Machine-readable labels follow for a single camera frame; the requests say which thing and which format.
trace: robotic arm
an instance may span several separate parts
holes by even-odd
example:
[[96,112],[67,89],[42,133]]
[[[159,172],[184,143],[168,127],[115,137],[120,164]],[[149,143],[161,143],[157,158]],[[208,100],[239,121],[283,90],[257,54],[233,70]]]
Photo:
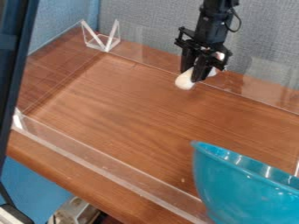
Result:
[[[223,44],[228,32],[236,32],[241,26],[233,9],[237,5],[239,0],[204,0],[196,30],[179,29],[175,44],[181,48],[181,73],[189,71],[191,83],[204,81],[213,67],[225,70],[232,53]],[[236,30],[229,28],[233,16],[239,20]]]

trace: bowl rim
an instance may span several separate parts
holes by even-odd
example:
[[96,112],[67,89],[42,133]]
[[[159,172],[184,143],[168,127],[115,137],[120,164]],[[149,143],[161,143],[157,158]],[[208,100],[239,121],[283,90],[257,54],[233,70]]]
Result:
[[268,178],[263,178],[260,175],[257,175],[255,172],[252,172],[249,169],[247,168],[240,168],[239,166],[233,165],[232,163],[229,163],[227,160],[224,160],[223,158],[220,157],[215,157],[215,155],[212,153],[209,153],[208,151],[205,151],[203,148],[201,148],[201,144],[205,144],[208,146],[212,146],[212,147],[217,147],[228,152],[232,152],[240,156],[243,156],[244,158],[263,164],[263,165],[267,165],[268,167],[273,168],[275,170],[279,170],[280,172],[283,172],[285,175],[293,177],[295,179],[299,180],[299,178],[293,175],[291,175],[289,173],[287,173],[285,171],[281,171],[280,169],[275,168],[273,166],[255,160],[253,158],[251,157],[247,157],[239,153],[236,153],[235,151],[232,150],[227,150],[225,148],[223,147],[219,147],[213,144],[209,144],[209,143],[204,143],[204,142],[199,142],[199,141],[191,141],[191,146],[195,148],[196,151],[201,152],[205,156],[208,156],[211,159],[216,160],[217,162],[220,162],[221,164],[224,164],[225,166],[228,166],[229,168],[232,168],[233,170],[236,170],[237,172],[243,172],[245,174],[249,174],[255,179],[257,179],[259,181],[261,182],[267,182],[271,186],[275,186],[275,187],[279,187],[280,189],[288,191],[288,192],[292,192],[292,194],[295,194],[296,196],[299,196],[299,190],[296,190],[293,187],[288,186],[288,185],[284,185],[276,181],[273,181],[272,179],[268,179]]

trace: teal plastic bowl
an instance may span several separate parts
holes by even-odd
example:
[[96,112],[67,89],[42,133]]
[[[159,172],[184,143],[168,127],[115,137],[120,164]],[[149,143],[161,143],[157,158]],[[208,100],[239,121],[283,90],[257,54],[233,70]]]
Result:
[[191,145],[196,188],[216,224],[299,223],[299,178],[231,150]]

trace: wooden table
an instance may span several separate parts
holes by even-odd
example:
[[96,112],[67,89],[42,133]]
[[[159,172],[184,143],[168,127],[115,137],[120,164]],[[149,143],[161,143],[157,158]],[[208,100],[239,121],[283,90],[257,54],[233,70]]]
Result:
[[[123,44],[129,54],[135,48]],[[164,61],[175,71],[177,59],[169,54],[145,46],[143,54],[151,63],[155,55],[156,63]],[[247,79],[252,80],[223,73],[207,84],[236,92],[244,91]],[[173,80],[173,73],[88,49],[75,29],[29,57],[18,108],[36,121],[192,195],[191,140],[216,144],[295,173],[297,115],[205,84],[181,91]],[[299,109],[293,90],[259,80],[253,83],[268,93],[269,101]],[[256,93],[245,90],[247,95]],[[275,99],[272,91],[292,97]],[[16,132],[8,155],[124,223],[188,223]]]

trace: black frame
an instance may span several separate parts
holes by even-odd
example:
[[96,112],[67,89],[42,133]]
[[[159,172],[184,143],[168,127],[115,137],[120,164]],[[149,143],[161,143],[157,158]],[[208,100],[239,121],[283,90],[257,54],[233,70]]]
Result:
[[38,2],[4,1],[0,25],[0,177]]

